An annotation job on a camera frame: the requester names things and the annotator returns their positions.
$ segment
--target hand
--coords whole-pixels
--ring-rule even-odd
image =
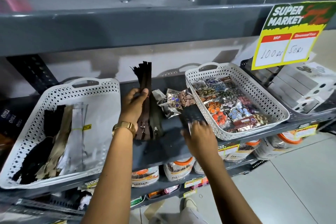
[[[191,136],[186,130],[182,130],[185,142],[190,153],[198,162],[204,162],[213,156],[219,156],[218,143],[210,125],[197,120],[192,123]]]
[[[123,98],[119,116],[119,121],[133,123],[136,131],[138,130],[138,119],[142,112],[142,103],[148,95],[148,89],[143,89],[138,97],[134,97],[134,95],[139,92],[140,89],[134,88]]]

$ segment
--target white shoe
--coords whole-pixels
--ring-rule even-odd
[[[184,207],[189,207],[191,209],[194,209],[196,211],[198,211],[197,209],[197,205],[195,203],[195,201],[191,198],[191,197],[187,197],[185,200],[184,200]]]

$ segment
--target wristwatch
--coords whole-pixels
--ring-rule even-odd
[[[133,123],[131,123],[131,122],[126,122],[126,121],[120,121],[120,122],[118,122],[117,124],[115,124],[115,125],[113,126],[113,129],[112,129],[112,136],[114,136],[115,130],[116,130],[117,128],[128,128],[128,130],[132,132],[132,134],[133,134],[133,138],[135,137],[136,130],[135,130],[135,126],[134,126]]]

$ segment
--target basket handle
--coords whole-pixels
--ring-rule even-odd
[[[95,81],[98,82],[99,85],[101,85],[101,80],[97,79],[97,78],[90,78],[90,77],[82,77],[82,78],[78,78],[76,80],[73,80],[72,82],[67,83],[69,85],[69,87],[73,88],[73,89],[78,89],[78,88],[85,88],[85,87],[91,87],[92,85],[89,86],[82,86],[82,87],[74,87],[74,84],[76,84],[77,82],[82,82],[82,81]]]
[[[218,64],[218,63],[216,63],[216,62],[209,62],[209,63],[205,63],[205,64],[200,65],[197,69],[198,69],[198,71],[200,72],[200,69],[201,69],[202,67],[210,66],[210,65],[214,65],[214,66],[216,66],[216,68],[215,68],[215,69],[209,69],[209,70],[216,70],[216,69],[219,67],[219,64]]]

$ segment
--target white plastic basket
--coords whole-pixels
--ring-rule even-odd
[[[202,68],[205,66],[216,66],[216,69],[203,71]],[[195,89],[191,85],[191,81],[196,81],[201,78],[207,78],[211,76],[216,76],[223,78],[230,76],[240,89],[247,95],[250,96],[254,103],[263,110],[264,113],[273,117],[276,120],[275,123],[267,124],[259,128],[253,128],[248,131],[229,133],[221,129],[212,118],[211,114],[208,112],[205,105],[202,103],[201,99],[197,95]],[[266,129],[276,126],[281,122],[289,119],[288,110],[280,104],[269,92],[267,92],[261,85],[254,81],[247,73],[245,73],[240,67],[232,63],[222,63],[218,64],[215,62],[210,62],[199,66],[198,68],[189,69],[185,72],[185,79],[187,82],[187,87],[189,87],[194,95],[195,102],[203,114],[205,120],[211,125],[213,132],[216,137],[221,140],[231,140],[255,133],[260,133]]]
[[[74,87],[82,81],[96,81],[98,85]],[[11,177],[20,169],[26,155],[45,137],[43,132],[44,110],[54,110],[57,105],[78,102],[88,105],[85,125],[91,124],[92,128],[86,130],[90,131],[89,136],[84,134],[84,145],[86,152],[92,156],[92,161],[89,160],[88,163],[88,166],[92,168],[74,174],[38,180],[30,184],[19,184],[19,181],[13,181]],[[68,84],[49,88],[40,97],[2,168],[0,187],[4,189],[40,188],[100,173],[112,140],[112,127],[118,122],[120,110],[120,86],[116,79],[80,78]]]

